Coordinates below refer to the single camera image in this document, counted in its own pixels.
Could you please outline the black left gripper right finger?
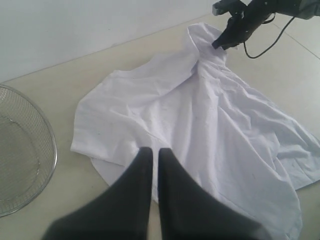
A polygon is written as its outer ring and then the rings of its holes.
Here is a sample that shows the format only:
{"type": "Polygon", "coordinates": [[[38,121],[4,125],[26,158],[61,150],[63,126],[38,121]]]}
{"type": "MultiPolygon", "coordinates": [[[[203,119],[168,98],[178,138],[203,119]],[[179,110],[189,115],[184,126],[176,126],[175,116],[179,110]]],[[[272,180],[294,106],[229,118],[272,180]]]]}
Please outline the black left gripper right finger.
{"type": "Polygon", "coordinates": [[[169,148],[158,153],[158,206],[164,240],[270,240],[258,222],[203,190],[169,148]]]}

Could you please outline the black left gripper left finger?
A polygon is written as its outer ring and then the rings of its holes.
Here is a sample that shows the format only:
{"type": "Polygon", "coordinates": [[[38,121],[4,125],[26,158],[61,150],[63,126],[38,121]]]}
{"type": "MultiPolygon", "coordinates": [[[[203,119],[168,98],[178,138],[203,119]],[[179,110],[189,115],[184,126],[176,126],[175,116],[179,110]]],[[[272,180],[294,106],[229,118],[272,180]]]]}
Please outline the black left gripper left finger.
{"type": "Polygon", "coordinates": [[[103,194],[55,220],[44,240],[146,240],[152,198],[153,151],[139,149],[103,194]]]}

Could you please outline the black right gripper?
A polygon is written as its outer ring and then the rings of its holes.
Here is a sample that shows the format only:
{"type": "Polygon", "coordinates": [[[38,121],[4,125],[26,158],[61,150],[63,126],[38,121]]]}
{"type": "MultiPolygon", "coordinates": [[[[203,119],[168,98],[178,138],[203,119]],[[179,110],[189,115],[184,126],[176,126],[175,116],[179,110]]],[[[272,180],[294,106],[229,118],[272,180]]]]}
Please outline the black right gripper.
{"type": "Polygon", "coordinates": [[[214,40],[214,49],[227,50],[235,48],[251,37],[253,32],[263,23],[263,15],[257,12],[245,12],[243,17],[234,20],[230,26],[227,25],[226,32],[214,40]]]}

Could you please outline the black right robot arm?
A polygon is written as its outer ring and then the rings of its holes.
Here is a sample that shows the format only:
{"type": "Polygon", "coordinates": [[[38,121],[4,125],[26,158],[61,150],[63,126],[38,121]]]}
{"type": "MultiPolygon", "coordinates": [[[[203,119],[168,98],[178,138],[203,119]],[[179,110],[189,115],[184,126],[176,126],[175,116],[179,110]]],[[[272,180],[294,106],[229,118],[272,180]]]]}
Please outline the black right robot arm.
{"type": "Polygon", "coordinates": [[[318,0],[220,0],[213,4],[214,16],[230,13],[227,26],[214,40],[214,49],[227,50],[246,42],[257,28],[265,24],[273,14],[281,14],[308,20],[320,15],[318,0]]]}

